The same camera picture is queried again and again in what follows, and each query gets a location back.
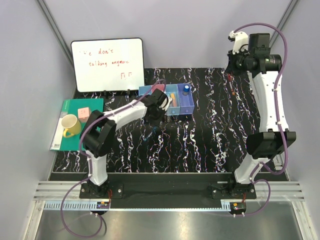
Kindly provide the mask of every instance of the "plastic container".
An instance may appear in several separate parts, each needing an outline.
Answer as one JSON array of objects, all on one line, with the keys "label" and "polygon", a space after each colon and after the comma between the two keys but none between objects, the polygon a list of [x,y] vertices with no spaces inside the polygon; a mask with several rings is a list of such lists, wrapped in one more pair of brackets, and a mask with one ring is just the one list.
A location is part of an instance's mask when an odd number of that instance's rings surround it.
[{"label": "plastic container", "polygon": [[[168,110],[166,111],[167,116],[176,116],[176,115],[189,115],[194,112],[195,104],[191,94],[191,90],[187,95],[183,94],[183,90],[185,86],[191,87],[189,83],[181,83],[181,84],[168,84],[165,86],[165,94],[168,97],[171,97],[174,100],[170,103]],[[139,96],[144,95],[149,89],[151,89],[151,85],[149,86],[141,86],[139,87]],[[163,90],[164,85],[159,84],[159,86],[155,86],[154,89]]]},{"label": "plastic container", "polygon": [[[187,95],[183,94],[184,87],[189,86],[190,91]],[[180,115],[187,115],[193,114],[195,109],[194,99],[191,94],[191,86],[189,83],[180,83],[177,84],[178,87],[178,95],[179,95],[179,102],[180,102]]]},{"label": "plastic container", "polygon": [[177,84],[168,84],[165,86],[165,94],[172,98],[172,95],[175,99],[169,105],[168,110],[166,111],[167,116],[174,116],[180,114],[180,101],[179,101],[179,93]]}]

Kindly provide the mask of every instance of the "yellow mug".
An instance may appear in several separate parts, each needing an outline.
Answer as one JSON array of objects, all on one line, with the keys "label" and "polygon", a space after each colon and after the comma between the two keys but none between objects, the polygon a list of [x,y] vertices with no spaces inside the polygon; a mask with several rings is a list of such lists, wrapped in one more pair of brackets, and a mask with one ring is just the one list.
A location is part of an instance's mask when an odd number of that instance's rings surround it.
[{"label": "yellow mug", "polygon": [[63,136],[65,138],[70,138],[81,133],[81,123],[76,115],[65,115],[61,120],[61,125],[64,128]]}]

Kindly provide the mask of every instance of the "small bottle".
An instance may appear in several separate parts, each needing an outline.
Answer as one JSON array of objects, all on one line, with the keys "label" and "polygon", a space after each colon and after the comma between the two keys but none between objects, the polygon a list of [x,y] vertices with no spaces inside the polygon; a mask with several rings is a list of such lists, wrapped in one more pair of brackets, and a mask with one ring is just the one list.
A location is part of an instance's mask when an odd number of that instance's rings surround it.
[{"label": "small bottle", "polygon": [[190,91],[190,87],[188,85],[185,85],[182,91],[183,96],[187,96]]}]

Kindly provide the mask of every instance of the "mug handle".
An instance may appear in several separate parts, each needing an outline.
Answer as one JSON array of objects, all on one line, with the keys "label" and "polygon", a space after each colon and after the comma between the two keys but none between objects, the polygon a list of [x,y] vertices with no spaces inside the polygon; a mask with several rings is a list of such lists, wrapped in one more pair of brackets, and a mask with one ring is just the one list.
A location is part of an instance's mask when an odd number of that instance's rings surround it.
[{"label": "mug handle", "polygon": [[69,135],[67,135],[67,132],[68,132],[68,129],[65,129],[65,130],[63,131],[63,136],[64,136],[65,138],[70,138],[70,137],[74,136],[74,134],[73,134],[73,133],[70,133],[70,132],[69,132]]}]

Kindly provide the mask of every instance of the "whiteboard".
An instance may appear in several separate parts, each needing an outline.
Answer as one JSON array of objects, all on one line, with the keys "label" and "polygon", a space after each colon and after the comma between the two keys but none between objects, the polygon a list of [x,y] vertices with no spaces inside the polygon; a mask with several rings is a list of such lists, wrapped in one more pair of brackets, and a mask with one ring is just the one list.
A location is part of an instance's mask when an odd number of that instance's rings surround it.
[{"label": "whiteboard", "polygon": [[138,90],[145,85],[140,38],[73,41],[71,50],[79,92]]}]

